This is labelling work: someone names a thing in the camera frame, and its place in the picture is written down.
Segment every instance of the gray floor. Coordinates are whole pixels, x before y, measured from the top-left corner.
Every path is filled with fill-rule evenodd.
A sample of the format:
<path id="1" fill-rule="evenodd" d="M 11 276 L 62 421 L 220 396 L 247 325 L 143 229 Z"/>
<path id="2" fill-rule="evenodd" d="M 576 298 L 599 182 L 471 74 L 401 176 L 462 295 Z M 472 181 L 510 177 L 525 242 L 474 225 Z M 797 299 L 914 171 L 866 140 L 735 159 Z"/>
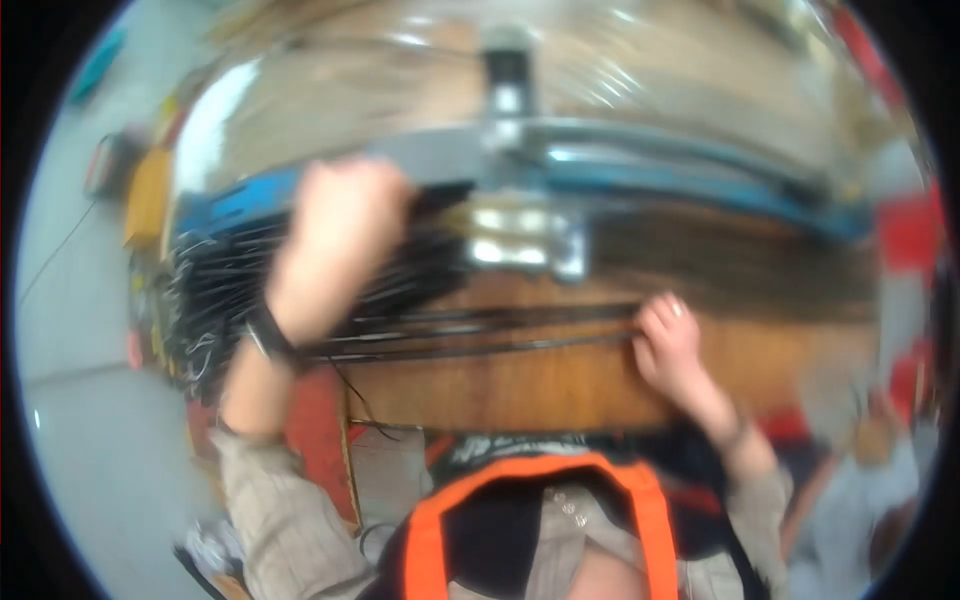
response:
<path id="1" fill-rule="evenodd" d="M 138 0 L 120 17 L 127 44 L 84 108 L 53 124 L 27 208 L 17 265 L 16 349 L 39 467 L 77 549 L 114 598 L 208 598 L 171 554 L 215 510 L 189 464 L 180 394 L 126 367 L 122 207 L 82 192 L 95 145 L 159 101 L 209 56 L 212 9 Z M 31 282 L 36 283 L 27 293 Z"/>

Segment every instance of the thin wire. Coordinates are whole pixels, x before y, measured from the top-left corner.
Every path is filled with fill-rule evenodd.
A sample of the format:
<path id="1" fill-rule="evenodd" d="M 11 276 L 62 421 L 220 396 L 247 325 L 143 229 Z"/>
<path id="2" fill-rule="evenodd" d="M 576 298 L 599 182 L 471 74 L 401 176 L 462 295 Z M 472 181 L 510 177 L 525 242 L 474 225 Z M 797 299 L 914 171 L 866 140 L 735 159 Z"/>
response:
<path id="1" fill-rule="evenodd" d="M 47 256 L 47 259 L 45 261 L 43 261 L 43 264 L 40 266 L 39 271 L 36 272 L 36 275 L 34 275 L 34 278 L 31 280 L 30 284 L 27 285 L 27 289 L 23 291 L 23 296 L 21 296 L 20 300 L 17 302 L 18 308 L 23 306 L 23 302 L 27 299 L 27 297 L 30 295 L 30 292 L 34 289 L 34 286 L 36 285 L 36 283 L 40 280 L 40 276 L 43 275 L 43 272 L 46 271 L 47 267 L 50 266 L 51 261 L 53 261 L 53 259 L 63 249 L 63 247 L 66 246 L 66 243 L 70 241 L 70 237 L 73 236 L 74 233 L 76 233 L 78 228 L 80 228 L 81 223 L 83 223 L 84 219 L 86 219 L 86 215 L 90 214 L 90 211 L 93 210 L 94 205 L 96 205 L 96 203 L 90 203 L 90 208 L 86 210 L 86 212 L 84 213 L 84 216 L 81 217 L 80 221 L 77 222 L 77 225 L 73 226 L 73 228 L 70 229 L 70 232 L 67 233 L 66 237 L 63 238 L 63 241 L 60 242 L 60 245 L 57 246 L 54 249 L 54 251 L 50 253 L 49 256 Z"/>
<path id="2" fill-rule="evenodd" d="M 360 403 L 363 404 L 363 409 L 367 411 L 367 417 L 370 418 L 371 424 L 377 431 L 380 432 L 380 435 L 382 435 L 384 438 L 387 438 L 388 440 L 393 440 L 394 442 L 400 442 L 399 439 L 395 438 L 394 436 L 390 435 L 389 433 L 383 430 L 383 426 L 373 417 L 373 411 L 370 408 L 370 403 L 367 402 L 367 399 L 363 397 L 363 394 L 360 394 L 360 392 L 353 387 L 353 384 L 350 383 L 350 380 L 347 379 L 347 376 L 344 375 L 342 371 L 340 371 L 340 366 L 337 365 L 336 362 L 334 362 L 333 358 L 327 357 L 327 360 L 330 362 L 330 365 L 333 367 L 333 370 L 336 371 L 338 375 L 340 375 L 340 378 L 344 381 L 347 387 L 350 388 L 350 391 L 353 392 L 354 394 L 357 394 L 357 397 L 360 398 Z"/>

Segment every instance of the right hand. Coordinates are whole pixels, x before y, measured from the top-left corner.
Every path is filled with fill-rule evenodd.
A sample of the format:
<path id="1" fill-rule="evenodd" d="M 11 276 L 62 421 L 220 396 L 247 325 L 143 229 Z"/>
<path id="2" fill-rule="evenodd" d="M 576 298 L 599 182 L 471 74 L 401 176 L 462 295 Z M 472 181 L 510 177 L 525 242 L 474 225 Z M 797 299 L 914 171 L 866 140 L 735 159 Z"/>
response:
<path id="1" fill-rule="evenodd" d="M 348 159 L 307 168 L 267 304 L 294 344 L 322 339 L 400 243 L 415 188 L 391 163 Z"/>
<path id="2" fill-rule="evenodd" d="M 634 319 L 642 336 L 634 338 L 636 367 L 643 378 L 682 408 L 692 385 L 706 371 L 700 362 L 700 327 L 684 302 L 661 294 L 644 304 Z"/>

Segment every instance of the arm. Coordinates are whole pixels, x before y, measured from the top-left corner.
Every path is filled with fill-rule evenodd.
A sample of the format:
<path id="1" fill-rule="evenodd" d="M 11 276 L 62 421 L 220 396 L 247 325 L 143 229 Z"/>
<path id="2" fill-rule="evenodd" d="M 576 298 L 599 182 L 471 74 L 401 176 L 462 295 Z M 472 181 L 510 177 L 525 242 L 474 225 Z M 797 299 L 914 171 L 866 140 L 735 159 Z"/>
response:
<path id="1" fill-rule="evenodd" d="M 267 307 L 294 347 L 321 340 L 399 241 L 411 196 L 380 163 L 312 167 L 268 280 Z M 251 340 L 239 344 L 214 432 L 230 517 L 257 600 L 356 596 L 371 579 L 329 496 L 282 443 L 295 375 Z"/>
<path id="2" fill-rule="evenodd" d="M 731 525 L 757 573 L 782 600 L 789 593 L 780 557 L 780 523 L 792 492 L 789 475 L 763 433 L 741 418 L 700 362 L 700 329 L 672 294 L 648 302 L 636 316 L 644 334 L 634 341 L 636 365 L 654 388 L 696 422 L 720 454 L 733 485 Z"/>

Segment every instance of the orange apron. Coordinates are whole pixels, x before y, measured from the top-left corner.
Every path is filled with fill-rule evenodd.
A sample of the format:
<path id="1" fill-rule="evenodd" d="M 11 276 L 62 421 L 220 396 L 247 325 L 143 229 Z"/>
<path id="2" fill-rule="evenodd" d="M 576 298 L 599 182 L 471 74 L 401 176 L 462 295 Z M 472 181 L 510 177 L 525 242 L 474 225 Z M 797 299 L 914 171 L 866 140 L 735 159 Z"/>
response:
<path id="1" fill-rule="evenodd" d="M 505 458 L 458 479 L 423 500 L 410 516 L 404 573 L 407 600 L 446 598 L 446 568 L 441 516 L 494 479 L 537 477 L 571 468 L 593 467 L 607 473 L 634 506 L 636 530 L 646 557 L 651 600 L 677 599 L 676 553 L 667 520 L 666 499 L 653 470 L 643 464 L 616 467 L 601 454 Z"/>

